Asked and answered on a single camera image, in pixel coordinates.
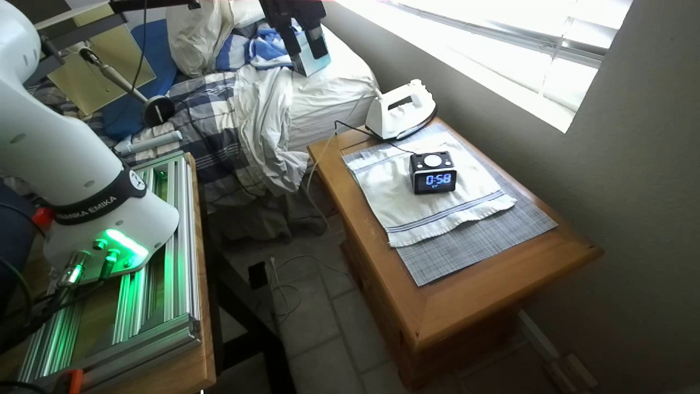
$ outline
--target wooden side table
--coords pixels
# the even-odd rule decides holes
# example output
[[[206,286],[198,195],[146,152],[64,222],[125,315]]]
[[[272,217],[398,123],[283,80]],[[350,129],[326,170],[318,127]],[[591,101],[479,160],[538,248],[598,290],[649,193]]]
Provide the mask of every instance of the wooden side table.
[[[385,229],[372,215],[350,169],[344,164],[344,152],[369,147],[373,137],[344,131],[309,148],[345,222],[344,251],[350,271],[407,387],[420,387],[433,373],[467,363],[505,343],[514,332],[514,310],[534,290],[602,253],[543,199],[463,137],[458,139],[486,166],[500,172],[515,190],[555,218],[557,227],[427,286],[412,285],[400,256],[387,245]]]

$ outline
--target tile floor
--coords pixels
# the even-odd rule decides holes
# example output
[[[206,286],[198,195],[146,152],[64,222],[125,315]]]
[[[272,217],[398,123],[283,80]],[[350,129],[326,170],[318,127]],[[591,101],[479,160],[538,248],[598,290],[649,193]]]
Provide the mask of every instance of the tile floor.
[[[352,282],[339,249],[344,226],[327,215],[324,233],[292,240],[233,240],[226,261],[247,278],[247,266],[267,261],[268,286],[300,394],[405,394],[368,305]],[[220,315],[223,335],[243,329]],[[267,394],[263,357],[218,377],[211,392]],[[552,394],[543,363],[522,335],[429,382],[424,394]]]

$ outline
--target white wall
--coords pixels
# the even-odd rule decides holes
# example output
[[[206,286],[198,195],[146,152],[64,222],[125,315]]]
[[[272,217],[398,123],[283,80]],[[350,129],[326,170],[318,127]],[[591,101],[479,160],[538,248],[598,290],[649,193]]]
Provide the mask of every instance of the white wall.
[[[383,90],[420,77],[444,120],[603,248],[527,307],[557,347],[603,392],[700,382],[700,2],[637,0],[568,134],[326,9]]]

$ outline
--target window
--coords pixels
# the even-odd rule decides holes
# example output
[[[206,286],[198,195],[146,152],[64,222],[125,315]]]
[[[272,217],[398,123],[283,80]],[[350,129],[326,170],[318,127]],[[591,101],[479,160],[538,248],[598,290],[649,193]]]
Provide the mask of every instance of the window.
[[[357,4],[365,0],[339,2],[559,131],[568,129],[632,4],[632,0],[373,0],[372,6]]]

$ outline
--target white cloth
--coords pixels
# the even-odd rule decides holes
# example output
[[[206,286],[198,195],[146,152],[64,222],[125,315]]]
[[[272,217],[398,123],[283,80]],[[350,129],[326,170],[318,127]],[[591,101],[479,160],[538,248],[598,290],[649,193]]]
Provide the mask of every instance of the white cloth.
[[[453,193],[412,195],[410,152],[447,150],[456,169]],[[372,212],[391,248],[407,248],[480,221],[514,206],[494,176],[451,135],[444,124],[429,124],[416,135],[345,155]]]

